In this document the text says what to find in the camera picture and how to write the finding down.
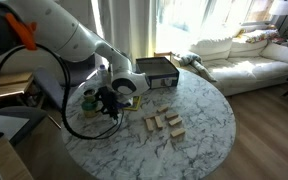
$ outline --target cable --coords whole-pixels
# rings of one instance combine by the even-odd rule
[[[106,130],[105,132],[101,133],[100,135],[97,135],[97,136],[85,136],[85,135],[81,135],[79,133],[77,133],[76,131],[74,131],[71,126],[69,125],[67,119],[66,119],[66,106],[67,106],[67,101],[68,101],[68,96],[69,96],[69,92],[70,92],[70,84],[71,84],[71,76],[70,76],[70,72],[69,72],[69,69],[67,67],[67,65],[64,63],[64,60],[57,54],[55,54],[53,51],[51,51],[50,49],[48,49],[47,47],[43,46],[43,45],[40,45],[40,44],[36,44],[37,47],[43,49],[44,51],[50,53],[55,59],[56,61],[59,63],[59,65],[61,66],[61,69],[63,71],[63,74],[64,74],[64,79],[65,79],[65,88],[64,88],[64,97],[63,97],[63,102],[62,102],[62,109],[61,109],[61,115],[62,115],[62,120],[63,120],[63,124],[65,126],[65,128],[67,129],[67,131],[69,133],[71,133],[73,136],[77,137],[77,138],[80,138],[80,139],[85,139],[85,140],[101,140],[101,139],[107,139],[109,137],[111,137],[113,134],[115,134],[117,132],[117,130],[121,127],[121,124],[122,124],[122,120],[123,120],[123,117],[124,117],[124,110],[122,110],[122,117],[121,117],[121,122],[119,123],[118,127],[116,128],[116,130],[106,136],[106,137],[102,137],[104,136],[106,133],[108,133],[109,131],[111,131],[114,127],[117,126],[118,123],[114,124],[112,127],[110,127],[108,130]],[[0,63],[0,72],[1,72],[1,69],[3,67],[3,65],[6,63],[6,61],[15,53],[15,52],[18,52],[22,49],[24,49],[25,46],[20,46],[20,47],[17,47],[13,50],[11,50],[4,58],[3,60],[1,61]]]

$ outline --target wooden block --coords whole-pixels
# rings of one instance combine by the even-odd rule
[[[148,131],[153,131],[153,123],[152,123],[152,120],[151,119],[145,119],[146,121],[146,126],[147,126],[147,130]]]
[[[156,125],[159,129],[163,128],[163,123],[162,123],[161,118],[159,116],[155,116],[155,122],[156,122]]]
[[[177,113],[168,113],[168,114],[165,115],[165,118],[166,118],[167,120],[171,120],[171,119],[177,118],[177,117],[178,117],[178,114],[177,114]]]
[[[171,132],[172,137],[176,137],[179,136],[181,134],[185,133],[185,129],[184,128],[180,128],[180,129],[176,129],[174,131]]]
[[[156,113],[148,114],[148,115],[144,116],[144,119],[152,119],[155,116],[157,116]]]
[[[181,117],[178,117],[178,118],[170,121],[169,123],[170,123],[171,126],[174,126],[175,124],[177,124],[177,123],[179,123],[179,122],[181,122],[181,121],[182,121],[182,118],[181,118]]]
[[[168,110],[168,106],[163,105],[157,109],[157,112],[161,113],[161,112],[166,112],[167,110]]]

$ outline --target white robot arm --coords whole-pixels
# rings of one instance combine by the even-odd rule
[[[34,37],[68,61],[83,61],[94,53],[105,57],[111,66],[112,88],[131,98],[149,89],[145,74],[132,72],[130,60],[52,0],[0,0],[0,55],[18,45],[19,38],[4,14],[11,12],[25,23],[36,22]]]

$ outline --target round table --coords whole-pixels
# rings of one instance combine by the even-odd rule
[[[84,170],[99,179],[200,179],[226,158],[235,139],[235,118],[225,97],[201,77],[181,70],[176,87],[148,90],[137,111],[125,111],[116,134],[105,140],[81,140],[65,128],[62,137],[69,154]],[[107,115],[85,118],[83,92],[98,88],[91,79],[70,97],[67,119],[83,135],[98,135],[113,125]],[[182,123],[148,131],[143,117],[164,105],[177,112]],[[185,134],[170,132],[185,128]]]

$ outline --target white curtain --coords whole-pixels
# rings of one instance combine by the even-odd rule
[[[155,0],[99,0],[104,38],[133,62],[155,50]]]

